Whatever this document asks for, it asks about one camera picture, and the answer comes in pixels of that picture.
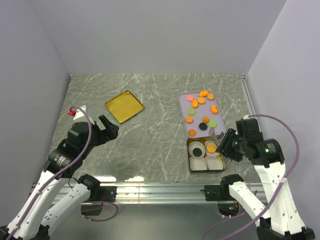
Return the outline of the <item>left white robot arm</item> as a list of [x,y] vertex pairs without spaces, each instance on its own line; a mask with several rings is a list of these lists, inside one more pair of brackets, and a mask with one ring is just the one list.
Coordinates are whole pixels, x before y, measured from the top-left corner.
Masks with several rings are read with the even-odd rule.
[[119,134],[119,127],[105,115],[99,116],[104,129],[96,121],[87,122],[85,117],[74,120],[67,137],[48,155],[38,183],[23,208],[12,222],[1,226],[2,240],[48,240],[58,224],[82,203],[95,202],[100,207],[114,203],[116,188],[106,191],[98,179],[85,174],[76,180],[68,194],[53,204],[92,149],[115,140]]

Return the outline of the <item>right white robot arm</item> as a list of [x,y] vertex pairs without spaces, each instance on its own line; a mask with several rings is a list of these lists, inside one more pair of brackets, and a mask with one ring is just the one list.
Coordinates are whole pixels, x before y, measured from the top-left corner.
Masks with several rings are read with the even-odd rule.
[[247,158],[259,176],[267,204],[249,189],[239,174],[224,176],[220,182],[220,194],[226,200],[236,200],[251,221],[233,233],[225,236],[229,240],[256,226],[260,240],[314,240],[314,231],[307,227],[295,205],[288,176],[294,170],[300,156],[299,142],[293,134],[296,153],[292,166],[287,169],[285,157],[279,142],[264,139],[256,115],[247,115],[236,122],[236,129],[228,129],[218,138],[214,128],[209,136],[217,145],[217,152],[223,157],[240,162]]

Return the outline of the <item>orange round dotted cookie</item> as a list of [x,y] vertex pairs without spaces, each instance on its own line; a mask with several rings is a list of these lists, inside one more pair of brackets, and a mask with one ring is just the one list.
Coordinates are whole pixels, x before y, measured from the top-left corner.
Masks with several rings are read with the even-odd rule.
[[216,152],[216,146],[214,144],[208,144],[206,150],[210,154],[214,154]]

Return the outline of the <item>gold cookie tin base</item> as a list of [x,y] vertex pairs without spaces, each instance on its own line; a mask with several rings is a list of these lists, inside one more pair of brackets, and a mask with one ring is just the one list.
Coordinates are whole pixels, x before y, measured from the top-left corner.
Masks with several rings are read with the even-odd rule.
[[191,174],[219,173],[226,169],[225,160],[211,138],[188,138],[186,148]]

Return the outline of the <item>lavender plastic tray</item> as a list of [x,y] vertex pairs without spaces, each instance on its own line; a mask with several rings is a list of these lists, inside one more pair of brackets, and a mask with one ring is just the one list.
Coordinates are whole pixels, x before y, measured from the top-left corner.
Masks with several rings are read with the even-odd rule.
[[[223,117],[221,115],[221,111],[219,109],[219,106],[218,106],[218,103],[217,103],[215,95],[214,95],[214,100],[209,100],[207,97],[204,97],[205,98],[205,104],[198,104],[197,108],[193,108],[191,101],[188,101],[186,99],[187,95],[192,95],[193,98],[195,100],[197,100],[199,98],[199,93],[200,92],[201,91],[186,92],[186,93],[181,93],[178,96],[178,102],[179,102],[180,110],[181,110],[181,113],[182,113],[182,119],[183,119],[183,123],[184,123],[184,126],[185,126],[185,131],[186,131],[187,136],[190,137],[190,138],[203,138],[203,137],[208,137],[209,136],[210,127],[208,126],[208,123],[207,123],[207,126],[208,126],[207,130],[200,130],[199,129],[199,124],[203,123],[202,122],[202,118],[204,116],[209,117],[210,121],[215,121],[217,123],[217,126],[215,127],[215,133],[216,134],[219,135],[221,132],[225,133],[226,132],[226,126],[225,126]],[[212,111],[211,111],[211,106],[212,105],[217,106],[218,114],[213,114],[212,113]],[[195,109],[195,114],[194,115],[189,115],[188,114],[188,109],[190,109],[190,108]],[[185,118],[187,116],[193,117],[193,123],[186,123],[185,122]],[[191,136],[188,135],[188,131],[190,129],[196,130],[196,136],[191,137]]]

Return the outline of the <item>metal tongs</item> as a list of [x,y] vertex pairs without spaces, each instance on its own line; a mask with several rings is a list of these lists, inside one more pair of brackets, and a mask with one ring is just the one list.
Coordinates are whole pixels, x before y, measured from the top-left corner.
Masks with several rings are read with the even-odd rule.
[[[212,138],[212,140],[214,141],[214,143],[217,147],[221,144],[221,142],[225,136],[224,132],[221,132],[220,134],[215,133],[215,128],[213,128],[213,127],[210,128],[208,134]],[[231,163],[231,160],[223,155],[221,155],[221,156],[222,156],[222,159],[224,160],[225,166],[228,166]]]

